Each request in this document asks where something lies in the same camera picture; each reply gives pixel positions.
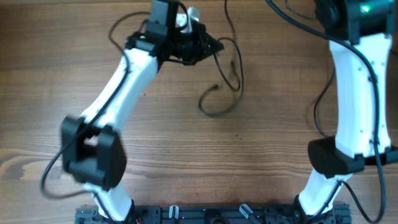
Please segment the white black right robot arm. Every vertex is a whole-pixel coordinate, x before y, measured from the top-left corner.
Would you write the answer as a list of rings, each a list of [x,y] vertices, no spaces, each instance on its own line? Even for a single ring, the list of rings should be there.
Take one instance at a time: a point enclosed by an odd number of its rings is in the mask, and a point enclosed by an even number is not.
[[[386,124],[386,70],[396,31],[395,0],[317,1],[320,37],[329,42],[338,95],[334,136],[308,145],[312,173],[297,197],[306,222],[329,217],[348,179],[366,165],[377,169],[381,190],[377,223],[386,209],[383,165],[397,160]]]

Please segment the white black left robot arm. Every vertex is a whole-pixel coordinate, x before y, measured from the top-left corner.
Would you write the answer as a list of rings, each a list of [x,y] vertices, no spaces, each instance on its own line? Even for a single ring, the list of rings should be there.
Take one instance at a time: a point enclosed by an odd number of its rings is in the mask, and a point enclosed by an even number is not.
[[[131,220],[134,202],[122,182],[127,158],[121,133],[162,64],[194,65],[223,48],[207,33],[194,7],[180,1],[154,1],[149,18],[126,39],[121,61],[97,99],[80,117],[63,120],[62,166],[92,194],[96,202],[92,222]]]

